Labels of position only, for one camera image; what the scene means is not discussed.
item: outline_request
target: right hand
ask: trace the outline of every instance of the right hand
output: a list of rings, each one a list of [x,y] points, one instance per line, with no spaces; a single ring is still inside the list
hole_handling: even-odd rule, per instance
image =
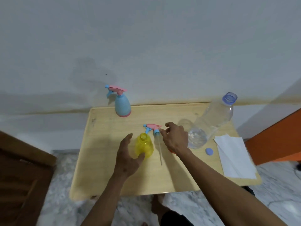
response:
[[[165,126],[169,128],[160,129],[160,133],[166,147],[177,155],[186,151],[188,149],[188,132],[184,131],[183,126],[178,126],[173,122],[168,122]]]

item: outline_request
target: wooden table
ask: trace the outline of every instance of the wooden table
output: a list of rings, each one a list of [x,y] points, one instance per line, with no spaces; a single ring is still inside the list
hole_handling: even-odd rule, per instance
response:
[[[116,152],[120,141],[129,133],[133,133],[129,152],[134,154],[135,139],[145,132],[143,124],[164,125],[168,121],[183,125],[189,130],[197,115],[202,115],[208,103],[175,104],[175,105],[141,105],[132,106],[132,113],[127,118],[118,117],[114,107],[92,108],[85,128],[85,133],[77,161],[70,190],[72,200],[84,200],[102,194],[111,177],[116,160]],[[229,134],[238,137],[232,122],[223,125],[217,136]],[[153,132],[150,137],[154,143]],[[179,158],[170,153],[162,142],[163,165],[160,165],[158,143],[154,143],[153,155],[146,159],[138,171],[124,184],[121,195],[145,195],[168,192],[199,190],[198,185]],[[213,149],[214,154],[208,156],[205,148]],[[201,160],[223,175],[219,153],[213,139],[202,148],[192,150]],[[257,179],[229,178],[240,186],[257,185]]]

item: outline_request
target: yellow plastic bottle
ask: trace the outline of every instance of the yellow plastic bottle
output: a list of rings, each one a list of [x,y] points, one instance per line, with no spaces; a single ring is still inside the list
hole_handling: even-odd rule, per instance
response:
[[[150,157],[153,154],[153,143],[149,135],[146,133],[141,133],[136,139],[136,155],[138,156],[143,152],[145,153],[144,159]]]

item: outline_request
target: blue bottle cap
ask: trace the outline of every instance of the blue bottle cap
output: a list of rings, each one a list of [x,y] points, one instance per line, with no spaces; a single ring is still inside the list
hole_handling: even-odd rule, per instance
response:
[[[209,156],[212,156],[213,155],[213,150],[212,148],[206,148],[206,154],[209,155]]]

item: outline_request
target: spray bottle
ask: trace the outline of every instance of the spray bottle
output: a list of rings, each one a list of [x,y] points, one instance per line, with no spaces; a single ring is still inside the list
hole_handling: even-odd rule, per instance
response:
[[[109,97],[112,93],[117,93],[117,97],[115,100],[115,111],[120,117],[127,117],[131,114],[131,104],[127,97],[123,94],[126,89],[120,88],[118,86],[106,85],[106,88],[109,89],[107,97]]]
[[[149,131],[153,130],[153,135],[155,137],[155,139],[158,142],[159,145],[159,154],[160,154],[160,163],[162,165],[162,152],[161,152],[161,145],[160,145],[160,131],[159,128],[162,127],[162,125],[157,125],[157,124],[144,124],[143,127],[146,128],[145,133],[147,134]]]

